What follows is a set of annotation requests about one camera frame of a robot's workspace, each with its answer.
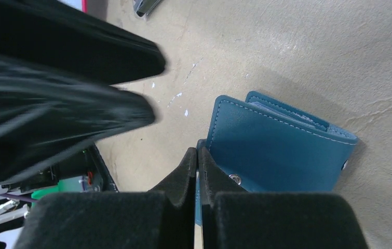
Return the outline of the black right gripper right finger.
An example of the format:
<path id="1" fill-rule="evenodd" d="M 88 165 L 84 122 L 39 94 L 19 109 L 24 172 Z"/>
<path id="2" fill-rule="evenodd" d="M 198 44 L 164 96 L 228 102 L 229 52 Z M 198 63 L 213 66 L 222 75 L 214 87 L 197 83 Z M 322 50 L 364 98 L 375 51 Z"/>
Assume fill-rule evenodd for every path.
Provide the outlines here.
<path id="1" fill-rule="evenodd" d="M 356 215 L 331 193 L 247 192 L 198 150 L 204 248 L 367 248 Z"/>

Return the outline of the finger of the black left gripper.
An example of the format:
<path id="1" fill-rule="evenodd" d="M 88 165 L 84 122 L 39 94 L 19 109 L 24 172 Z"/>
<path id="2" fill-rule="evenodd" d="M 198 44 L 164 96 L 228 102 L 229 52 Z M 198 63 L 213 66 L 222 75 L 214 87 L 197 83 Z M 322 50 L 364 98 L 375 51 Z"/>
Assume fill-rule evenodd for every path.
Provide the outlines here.
<path id="1" fill-rule="evenodd" d="M 0 55 L 106 85 L 166 68 L 154 42 L 60 1 L 0 1 Z"/>

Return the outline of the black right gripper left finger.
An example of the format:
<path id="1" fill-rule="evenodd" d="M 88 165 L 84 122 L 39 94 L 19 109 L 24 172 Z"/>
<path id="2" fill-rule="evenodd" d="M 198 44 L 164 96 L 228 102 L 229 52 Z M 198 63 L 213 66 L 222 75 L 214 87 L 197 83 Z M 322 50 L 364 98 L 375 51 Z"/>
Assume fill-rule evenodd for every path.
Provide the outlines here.
<path id="1" fill-rule="evenodd" d="M 16 248 L 193 248 L 197 151 L 146 192 L 60 192 L 40 199 Z"/>

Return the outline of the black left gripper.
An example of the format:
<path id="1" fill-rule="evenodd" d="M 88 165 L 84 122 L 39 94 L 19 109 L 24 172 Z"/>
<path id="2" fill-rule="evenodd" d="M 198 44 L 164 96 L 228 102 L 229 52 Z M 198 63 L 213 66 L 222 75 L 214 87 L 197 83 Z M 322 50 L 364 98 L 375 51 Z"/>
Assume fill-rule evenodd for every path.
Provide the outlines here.
<path id="1" fill-rule="evenodd" d="M 0 185 L 26 200 L 118 192 L 92 144 L 155 119 L 142 95 L 0 56 Z"/>

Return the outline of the blue card holder wallet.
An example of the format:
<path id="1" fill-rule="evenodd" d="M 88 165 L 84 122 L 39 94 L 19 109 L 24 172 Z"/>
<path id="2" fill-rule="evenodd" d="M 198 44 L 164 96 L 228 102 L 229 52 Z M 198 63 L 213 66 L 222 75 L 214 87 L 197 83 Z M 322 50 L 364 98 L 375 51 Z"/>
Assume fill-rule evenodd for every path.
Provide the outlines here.
<path id="1" fill-rule="evenodd" d="M 353 133 L 257 91 L 216 98 L 201 141 L 248 192 L 329 193 L 358 143 Z"/>

